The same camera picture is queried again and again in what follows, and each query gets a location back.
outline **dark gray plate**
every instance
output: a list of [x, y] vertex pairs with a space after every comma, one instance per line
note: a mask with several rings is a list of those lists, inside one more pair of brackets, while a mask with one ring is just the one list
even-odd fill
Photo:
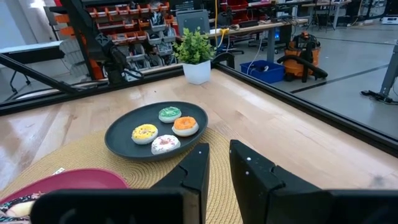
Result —
[[[180, 108], [182, 116], [195, 118], [199, 130], [189, 137], [176, 136], [172, 131], [173, 123], [165, 124], [159, 120], [159, 111], [168, 106]], [[154, 103], [135, 109], [117, 119], [106, 131], [105, 144], [113, 153], [136, 161], [157, 161], [180, 154], [193, 146], [203, 135], [207, 127], [208, 118], [206, 112], [197, 105], [186, 102], [169, 101]], [[153, 155], [150, 145], [138, 145], [131, 139], [134, 128], [142, 124], [153, 124], [158, 130], [158, 136], [173, 134], [180, 140], [181, 146], [173, 151]]]

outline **white flower pot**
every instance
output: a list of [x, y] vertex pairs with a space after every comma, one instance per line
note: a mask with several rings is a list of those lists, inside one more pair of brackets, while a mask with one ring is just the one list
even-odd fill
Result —
[[183, 64], [185, 78], [189, 83], [200, 85], [210, 81], [210, 60], [197, 65]]

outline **green frosted donut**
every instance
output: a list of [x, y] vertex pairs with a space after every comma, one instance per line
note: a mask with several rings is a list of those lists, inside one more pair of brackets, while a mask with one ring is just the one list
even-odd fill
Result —
[[174, 106], [169, 106], [159, 111], [159, 119], [165, 123], [174, 122], [179, 117], [181, 117], [181, 111]]

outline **round plate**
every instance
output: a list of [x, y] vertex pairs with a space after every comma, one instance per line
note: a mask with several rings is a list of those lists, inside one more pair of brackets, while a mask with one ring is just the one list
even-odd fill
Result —
[[[199, 125], [199, 130], [189, 137], [176, 136], [172, 131], [173, 123], [165, 124], [159, 120], [159, 111], [169, 106], [179, 108], [182, 116], [195, 118]], [[105, 134], [105, 144], [109, 150], [119, 156], [136, 161], [157, 161], [180, 154], [193, 146], [205, 132], [207, 123], [206, 112], [197, 105], [178, 101], [154, 103], [135, 109], [117, 119]], [[142, 124], [153, 124], [156, 126], [158, 136], [164, 134], [176, 136], [180, 140], [181, 146], [170, 152], [153, 155], [150, 151], [151, 142], [145, 145], [138, 145], [131, 139], [134, 128]]]
[[34, 193], [47, 193], [60, 189], [128, 189], [128, 184], [118, 175], [103, 169], [77, 169], [64, 171], [38, 180], [0, 201], [6, 203]]

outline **green plant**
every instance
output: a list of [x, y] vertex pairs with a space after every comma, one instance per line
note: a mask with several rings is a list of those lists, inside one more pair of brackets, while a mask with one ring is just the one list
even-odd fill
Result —
[[209, 44], [208, 36], [200, 34], [200, 27], [193, 33], [184, 28], [184, 38], [180, 45], [174, 43], [177, 49], [175, 56], [184, 63], [196, 65], [210, 60], [214, 49]]

